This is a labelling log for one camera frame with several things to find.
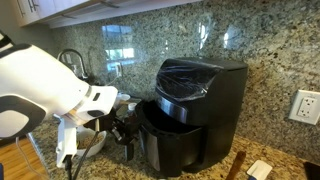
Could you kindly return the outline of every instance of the black cable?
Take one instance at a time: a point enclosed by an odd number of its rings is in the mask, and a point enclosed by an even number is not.
[[[78,167],[77,167],[77,169],[76,169],[76,172],[75,172],[74,175],[73,175],[73,180],[76,180],[76,179],[77,179],[77,176],[78,176],[78,174],[79,174],[79,171],[80,171],[80,169],[81,169],[81,166],[82,166],[82,164],[83,164],[83,161],[84,161],[84,159],[86,158],[86,156],[87,156],[90,148],[92,147],[93,143],[96,141],[96,139],[97,139],[97,137],[98,137],[98,134],[99,134],[99,131],[96,131],[96,133],[94,134],[94,137],[92,138],[89,146],[87,147],[86,151],[84,152],[83,156],[81,157],[80,162],[79,162],[79,164],[78,164]]]
[[[64,169],[67,171],[68,173],[68,180],[72,180],[72,173],[71,173],[71,169],[72,169],[72,161],[71,161],[72,156],[71,155],[67,155],[65,157],[66,163],[65,163],[65,167]]]

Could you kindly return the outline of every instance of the white outlet cover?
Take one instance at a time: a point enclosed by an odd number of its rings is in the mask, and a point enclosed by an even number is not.
[[[304,106],[303,100],[315,100],[315,103],[313,104],[310,109],[312,110],[310,114],[306,116],[301,116],[301,113],[299,113],[299,110],[301,108],[301,105]],[[320,116],[320,92],[313,92],[313,91],[305,91],[305,90],[298,90],[296,97],[294,99],[293,105],[291,107],[291,111],[289,114],[289,119],[313,124],[316,125]]]

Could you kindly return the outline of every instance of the power cord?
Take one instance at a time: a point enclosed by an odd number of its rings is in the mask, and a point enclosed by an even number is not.
[[[72,180],[72,173],[71,173],[71,169],[72,169],[72,161],[71,161],[72,156],[71,155],[67,155],[65,157],[65,166],[64,169],[67,171],[68,173],[68,180]]]
[[[98,137],[98,134],[100,133],[100,127],[99,127],[99,119],[96,119],[96,133],[94,134],[94,137],[92,138],[89,146],[87,147],[86,151],[83,153],[83,156],[81,157],[80,161],[79,161],[79,164],[77,166],[77,169],[73,175],[73,180],[76,180],[77,177],[78,177],[78,174],[80,172],[80,169],[81,169],[81,166],[83,164],[83,161],[84,159],[86,158],[90,148],[92,147],[93,143],[96,141],[97,137]]]

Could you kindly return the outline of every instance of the plastic wrap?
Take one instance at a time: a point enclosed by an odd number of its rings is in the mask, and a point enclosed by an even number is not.
[[[164,63],[157,75],[157,89],[176,101],[189,101],[206,95],[223,67],[206,64]]]

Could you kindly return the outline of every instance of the kitchen faucet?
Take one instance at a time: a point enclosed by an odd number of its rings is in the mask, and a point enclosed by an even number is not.
[[[88,74],[87,74],[86,69],[85,69],[85,67],[84,67],[82,56],[81,56],[81,54],[80,54],[78,51],[76,51],[76,50],[74,50],[74,49],[64,49],[64,50],[62,50],[62,51],[58,54],[57,59],[62,62],[62,59],[61,59],[62,56],[63,56],[65,53],[68,53],[68,52],[73,52],[73,53],[75,53],[75,54],[77,54],[77,55],[79,56],[80,67],[81,67],[81,70],[82,70],[81,76],[82,76],[82,79],[83,79],[83,80],[87,80],[89,77],[88,77]]]

